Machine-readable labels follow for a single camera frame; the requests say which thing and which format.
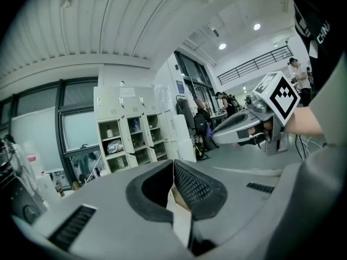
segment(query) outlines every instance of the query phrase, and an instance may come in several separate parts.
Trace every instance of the recessed ceiling light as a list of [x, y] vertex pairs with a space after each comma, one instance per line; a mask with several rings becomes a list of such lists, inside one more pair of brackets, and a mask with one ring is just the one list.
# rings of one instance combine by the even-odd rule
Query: recessed ceiling light
[[259, 23], [257, 23], [256, 25], [254, 25], [254, 30], [259, 30], [260, 29], [260, 24]]
[[227, 45], [225, 43], [222, 43], [220, 46], [219, 46], [219, 49], [220, 50], [223, 50], [225, 47], [227, 47]]

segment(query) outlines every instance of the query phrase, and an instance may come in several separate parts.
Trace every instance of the vent grille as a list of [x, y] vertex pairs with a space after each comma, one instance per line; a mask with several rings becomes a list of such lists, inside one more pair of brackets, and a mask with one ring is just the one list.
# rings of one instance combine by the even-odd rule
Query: vent grille
[[247, 184], [247, 187], [249, 187], [251, 189], [255, 189], [255, 190], [260, 191], [260, 192], [264, 192], [264, 193], [272, 193], [272, 191], [275, 189], [275, 187], [261, 185], [261, 184], [254, 183], [254, 182], [249, 182]]
[[96, 209], [91, 207], [79, 207], [49, 240], [62, 250], [67, 251], [95, 212]]

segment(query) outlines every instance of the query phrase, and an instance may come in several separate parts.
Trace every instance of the frosted window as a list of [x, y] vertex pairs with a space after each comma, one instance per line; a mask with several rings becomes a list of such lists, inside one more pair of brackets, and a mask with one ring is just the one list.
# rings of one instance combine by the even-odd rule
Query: frosted window
[[97, 145], [97, 119], [94, 112], [68, 114], [63, 117], [67, 150], [80, 149], [82, 145]]
[[12, 119], [12, 135], [27, 154], [35, 153], [31, 162], [35, 174], [63, 170], [55, 137], [54, 108]]
[[1, 122], [0, 124], [4, 124], [9, 121], [10, 116], [10, 109], [11, 109], [11, 102], [8, 102], [3, 105], [2, 112], [1, 112]]
[[23, 96], [18, 101], [17, 116], [55, 106], [57, 88], [41, 90]]
[[73, 104], [93, 104], [94, 87], [97, 82], [68, 84], [65, 87], [64, 106]]

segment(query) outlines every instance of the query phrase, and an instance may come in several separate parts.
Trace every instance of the cabinet shelf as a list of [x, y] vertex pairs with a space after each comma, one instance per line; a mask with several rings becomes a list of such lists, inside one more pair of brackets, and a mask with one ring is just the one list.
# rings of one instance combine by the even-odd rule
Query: cabinet shelf
[[156, 157], [157, 157], [157, 159], [158, 159], [158, 158], [160, 158], [160, 157], [162, 157], [162, 156], [165, 156], [165, 155], [166, 155], [166, 152], [158, 153], [158, 154], [156, 155]]
[[160, 144], [160, 143], [162, 143], [162, 142], [164, 142], [164, 140], [154, 141], [153, 144], [154, 144], [154, 145], [157, 145], [157, 144]]
[[134, 148], [134, 150], [135, 150], [135, 151], [139, 151], [139, 150], [143, 150], [143, 149], [145, 149], [145, 148], [146, 148], [145, 145], [141, 145], [141, 146], [139, 146], [139, 147]]
[[105, 157], [106, 160], [111, 160], [113, 158], [117, 158], [117, 157], [120, 157], [120, 156], [123, 156], [125, 155], [125, 151], [121, 151], [121, 152], [117, 152], [117, 153], [114, 153], [114, 154], [110, 154], [110, 155], [107, 155]]
[[139, 134], [139, 133], [142, 133], [142, 131], [136, 131], [136, 132], [130, 133], [130, 135], [135, 135], [135, 134]]
[[110, 140], [120, 139], [120, 138], [121, 138], [120, 136], [112, 136], [110, 138], [103, 139], [102, 141], [110, 141]]
[[140, 166], [140, 165], [148, 164], [148, 163], [150, 163], [150, 162], [151, 162], [150, 160], [143, 160], [143, 161], [140, 161], [138, 164], [139, 164], [139, 166]]

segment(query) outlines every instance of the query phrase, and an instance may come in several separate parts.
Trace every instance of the backpack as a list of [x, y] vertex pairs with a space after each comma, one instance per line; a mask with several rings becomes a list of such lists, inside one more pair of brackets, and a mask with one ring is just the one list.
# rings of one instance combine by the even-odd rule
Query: backpack
[[209, 159], [210, 157], [208, 155], [205, 155], [204, 151], [198, 147], [200, 145], [201, 144], [194, 144], [193, 145], [196, 160], [202, 161], [202, 160]]

